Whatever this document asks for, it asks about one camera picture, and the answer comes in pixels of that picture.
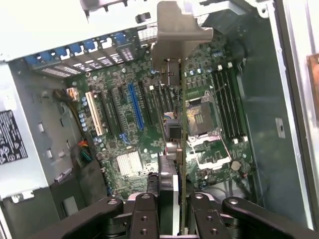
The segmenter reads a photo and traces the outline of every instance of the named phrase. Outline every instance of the blue slot cover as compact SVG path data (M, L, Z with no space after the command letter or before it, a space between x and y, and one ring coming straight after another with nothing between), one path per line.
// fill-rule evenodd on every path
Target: blue slot cover
M54 51L58 56L66 56L68 54L64 46L55 48Z
M81 46L78 43L73 43L69 45L69 47L72 53L80 53L82 51Z
M84 45L84 49L86 49L86 50L94 50L95 49L93 40L83 41L83 45Z
M39 61L35 56L26 56L24 59L29 65L39 64Z
M41 56L41 59L44 61L51 61L52 56L48 51L40 52L39 55Z
M142 118L142 113L139 107L139 102L136 96L136 92L134 89L134 85L131 83L129 84L129 91L130 91L130 95L132 98L132 102L133 102L133 106L134 106L134 111L135 111L135 115L138 121L138 127L140 130L144 129L144 122L143 122L143 118Z

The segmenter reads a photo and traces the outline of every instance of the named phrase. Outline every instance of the green circuit board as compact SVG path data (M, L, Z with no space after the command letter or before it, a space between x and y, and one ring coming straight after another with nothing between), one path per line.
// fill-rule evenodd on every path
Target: green circuit board
M216 34L212 42L199 45L186 60L185 71L182 72L187 80L186 98L192 101L202 98L205 93L208 94L212 129L224 129L229 122L225 122L221 116L223 106L218 93L228 90L228 87L234 88L233 102L237 104L242 124L241 134L247 135L235 69L227 68L230 61L226 40L221 34ZM218 70L219 64L223 65L223 70ZM232 85L217 85L216 74L227 75ZM108 182L109 194L126 199L131 193L144 192L147 175L158 171L157 153L164 151L165 143L163 113L172 111L176 105L175 93L178 91L163 87L159 82L160 74L152 70L148 50L145 50L144 55L137 61L68 80L69 87L78 91L77 111L81 116L80 120L85 123L85 131L90 133L94 141L97 158ZM131 95L132 87L136 94L135 101ZM92 114L86 103L86 92L92 92L103 124L103 134L100 136L96 134ZM134 108L136 102L141 111L142 122L139 121ZM249 142L239 139L238 143L234 144L225 131L222 130L221 135L232 160L241 163L242 172L250 172L253 160ZM228 155L221 141L205 142L194 150L200 163L216 162ZM193 149L188 147L186 153L187 174L196 188L213 185L238 174L231 170L229 163L217 170L200 170ZM130 163L134 165L127 168L126 165Z

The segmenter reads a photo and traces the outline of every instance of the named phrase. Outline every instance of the silver metal frame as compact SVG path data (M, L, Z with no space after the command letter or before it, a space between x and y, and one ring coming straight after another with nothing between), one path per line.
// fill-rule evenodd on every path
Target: silver metal frame
M319 26L317 24L319 2L316 0L284 0L283 3L319 202L319 126L315 117L313 93L306 61L308 55L319 52Z

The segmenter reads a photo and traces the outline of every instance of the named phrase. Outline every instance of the blue pcie slot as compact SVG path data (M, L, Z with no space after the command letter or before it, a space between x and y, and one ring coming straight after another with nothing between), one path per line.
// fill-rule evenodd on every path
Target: blue pcie slot
M134 85L132 83L129 84L129 91L130 91L130 95L132 98L135 115L136 115L136 118L138 121L138 127L140 130L143 130L144 129L144 122L143 122L143 118L142 118L142 113L141 113L141 110L139 107L139 102L138 102L138 98L136 96Z

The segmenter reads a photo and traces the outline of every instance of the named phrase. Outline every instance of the metal bracket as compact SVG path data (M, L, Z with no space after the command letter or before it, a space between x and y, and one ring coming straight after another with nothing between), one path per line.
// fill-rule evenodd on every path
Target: metal bracket
M34 198L34 193L32 190L11 196L13 203L19 203L30 198Z
M151 48L154 70L160 72L165 60L185 59L198 44L212 40L213 29L201 28L176 1L160 1L157 11L158 40Z

